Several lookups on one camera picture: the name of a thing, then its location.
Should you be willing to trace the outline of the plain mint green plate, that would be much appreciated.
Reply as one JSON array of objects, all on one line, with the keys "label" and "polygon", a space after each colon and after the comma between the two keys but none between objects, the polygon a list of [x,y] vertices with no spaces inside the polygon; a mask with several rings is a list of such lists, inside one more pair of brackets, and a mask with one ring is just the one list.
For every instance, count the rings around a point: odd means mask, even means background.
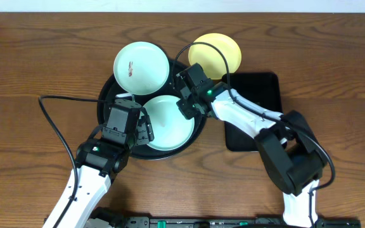
[{"label": "plain mint green plate", "polygon": [[172,95],[161,95],[144,104],[151,119],[154,140],[149,147],[170,151],[180,148],[193,134],[194,118],[187,120],[180,112],[177,102],[179,98]]}]

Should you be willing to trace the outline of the yellow plate with stain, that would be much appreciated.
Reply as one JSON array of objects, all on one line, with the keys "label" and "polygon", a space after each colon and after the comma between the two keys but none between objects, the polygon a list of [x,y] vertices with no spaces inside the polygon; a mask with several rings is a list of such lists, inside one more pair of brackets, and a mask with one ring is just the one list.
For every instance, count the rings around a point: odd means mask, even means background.
[{"label": "yellow plate with stain", "polygon": [[[229,73],[234,73],[241,64],[241,49],[229,36],[218,33],[205,34],[195,40],[216,47],[227,60]],[[189,48],[188,60],[190,65],[198,63],[205,75],[212,80],[219,80],[226,74],[226,66],[222,56],[212,47],[195,44]]]}]

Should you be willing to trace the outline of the mint plate with red stain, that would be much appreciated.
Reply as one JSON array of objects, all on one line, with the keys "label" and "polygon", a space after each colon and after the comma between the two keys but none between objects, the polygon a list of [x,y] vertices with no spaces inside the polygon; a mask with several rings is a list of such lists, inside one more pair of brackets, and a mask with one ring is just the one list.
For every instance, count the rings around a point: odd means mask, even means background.
[{"label": "mint plate with red stain", "polygon": [[169,61],[164,51],[150,42],[133,42],[115,57],[113,74],[117,84],[134,95],[149,95],[169,78]]}]

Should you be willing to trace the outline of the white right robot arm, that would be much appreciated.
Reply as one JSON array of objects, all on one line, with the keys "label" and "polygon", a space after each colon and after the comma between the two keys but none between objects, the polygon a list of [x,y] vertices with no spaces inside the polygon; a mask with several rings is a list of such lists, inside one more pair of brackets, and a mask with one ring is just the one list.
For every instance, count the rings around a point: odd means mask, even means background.
[{"label": "white right robot arm", "polygon": [[256,144],[265,170],[283,193],[283,220],[294,227],[315,227],[316,192],[325,166],[333,166],[305,118],[296,111],[287,114],[267,110],[241,96],[227,84],[175,86],[177,105],[185,118],[207,114],[230,123]]}]

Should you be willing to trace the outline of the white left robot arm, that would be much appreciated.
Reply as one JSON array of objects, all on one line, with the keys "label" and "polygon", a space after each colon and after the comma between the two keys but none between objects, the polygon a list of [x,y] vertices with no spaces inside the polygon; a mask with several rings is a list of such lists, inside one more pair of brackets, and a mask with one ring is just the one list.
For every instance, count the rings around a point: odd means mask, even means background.
[{"label": "white left robot arm", "polygon": [[114,178],[125,168],[135,146],[153,140],[147,114],[137,119],[129,132],[98,125],[87,140],[71,156],[73,169],[66,188],[44,227],[85,227],[101,198],[108,192]]}]

